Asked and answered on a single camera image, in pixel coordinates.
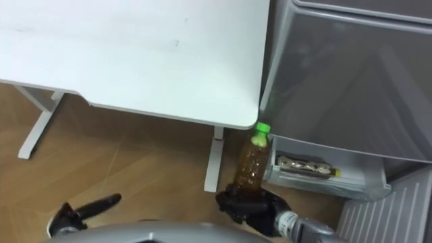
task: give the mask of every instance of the white desk leg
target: white desk leg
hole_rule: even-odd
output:
[[[209,164],[205,175],[204,191],[216,192],[219,169],[221,167],[223,150],[223,128],[215,127],[215,134],[211,142]]]
[[[60,103],[61,98],[64,93],[56,91],[53,93],[51,98],[47,98],[43,95],[42,91],[37,88],[15,86],[27,99],[32,101],[42,113],[36,123],[34,124],[32,130],[28,134],[24,144],[21,146],[20,152],[18,153],[18,158],[29,159],[30,155],[34,149],[34,146],[41,137],[43,130],[47,126],[51,116],[53,115],[55,108],[57,108]]]

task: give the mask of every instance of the wooden floor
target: wooden floor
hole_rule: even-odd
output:
[[[90,107],[66,95],[32,158],[18,159],[39,113],[14,87],[0,84],[0,242],[43,240],[63,202],[77,207],[116,192],[124,199],[90,226],[164,219],[240,227],[218,211],[215,194],[203,191],[211,126]],[[233,178],[244,133],[226,136],[219,189]],[[266,187],[301,216],[337,225],[341,198]]]

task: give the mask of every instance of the white desk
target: white desk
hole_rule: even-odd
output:
[[[258,116],[269,0],[0,0],[0,79],[42,109],[28,159],[64,92],[91,105],[223,127]],[[47,99],[37,88],[54,90]]]

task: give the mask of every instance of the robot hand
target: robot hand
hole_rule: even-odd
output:
[[[328,226],[313,219],[301,218],[291,211],[280,196],[261,189],[261,195],[251,200],[236,196],[229,185],[216,196],[219,209],[236,223],[246,222],[250,227],[269,237],[285,237],[293,243],[340,243],[341,240]]]
[[[277,216],[291,208],[280,196],[261,189],[261,195],[253,201],[236,196],[230,184],[216,196],[219,210],[226,212],[236,223],[244,221],[256,231],[268,237],[280,237],[274,225]]]

